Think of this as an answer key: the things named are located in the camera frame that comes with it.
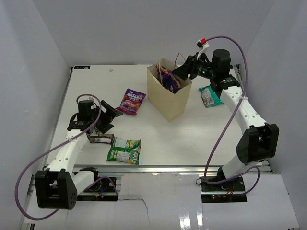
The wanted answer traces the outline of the purple nut snack bag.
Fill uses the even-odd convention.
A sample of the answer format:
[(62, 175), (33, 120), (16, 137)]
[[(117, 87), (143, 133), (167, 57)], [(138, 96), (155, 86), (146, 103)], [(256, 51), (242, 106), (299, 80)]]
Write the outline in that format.
[(172, 93), (177, 93), (181, 89), (179, 78), (171, 70), (163, 67), (160, 63), (156, 65), (157, 79), (160, 84)]

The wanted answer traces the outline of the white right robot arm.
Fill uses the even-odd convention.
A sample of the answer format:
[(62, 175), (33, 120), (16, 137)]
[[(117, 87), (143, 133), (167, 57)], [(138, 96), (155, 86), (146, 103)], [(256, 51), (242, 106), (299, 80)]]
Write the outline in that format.
[(234, 179), (245, 174), (259, 162), (275, 156), (279, 128), (267, 123), (252, 107), (235, 77), (230, 74), (231, 57), (229, 51), (217, 49), (211, 61), (205, 54), (188, 56), (186, 62), (172, 72), (183, 80), (201, 76), (209, 79), (211, 89), (232, 112), (242, 131), (236, 146), (235, 156), (219, 168), (216, 179), (209, 184), (217, 184), (222, 191), (234, 185)]

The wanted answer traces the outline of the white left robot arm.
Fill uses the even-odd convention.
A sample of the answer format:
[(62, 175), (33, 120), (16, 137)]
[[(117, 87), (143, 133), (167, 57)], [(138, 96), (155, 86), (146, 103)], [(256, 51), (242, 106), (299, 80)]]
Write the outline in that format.
[(105, 134), (113, 128), (114, 118), (122, 114), (105, 101), (101, 101), (100, 106), (92, 100), (78, 102), (78, 112), (70, 119), (64, 145), (47, 168), (35, 174), (39, 208), (71, 210), (82, 191), (97, 191), (101, 187), (96, 172), (82, 170), (74, 173), (73, 168), (91, 133), (100, 131)]

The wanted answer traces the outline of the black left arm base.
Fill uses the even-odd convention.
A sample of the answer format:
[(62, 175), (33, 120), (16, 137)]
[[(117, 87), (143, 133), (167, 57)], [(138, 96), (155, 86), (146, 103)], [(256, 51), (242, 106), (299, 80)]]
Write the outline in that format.
[(101, 181), (97, 182), (94, 186), (90, 189), (82, 192), (78, 195), (78, 201), (89, 201), (89, 202), (109, 202), (109, 201), (117, 201), (118, 196), (116, 194), (117, 179), (116, 177), (110, 177), (112, 182), (109, 179), (102, 179)]

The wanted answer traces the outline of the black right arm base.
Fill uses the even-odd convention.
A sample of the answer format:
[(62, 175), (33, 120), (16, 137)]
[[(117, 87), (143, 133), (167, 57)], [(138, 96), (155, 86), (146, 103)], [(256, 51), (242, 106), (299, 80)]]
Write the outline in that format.
[(234, 179), (223, 184), (208, 184), (204, 177), (196, 180), (201, 187), (202, 203), (245, 203), (247, 196), (241, 195), (245, 192), (242, 178)]

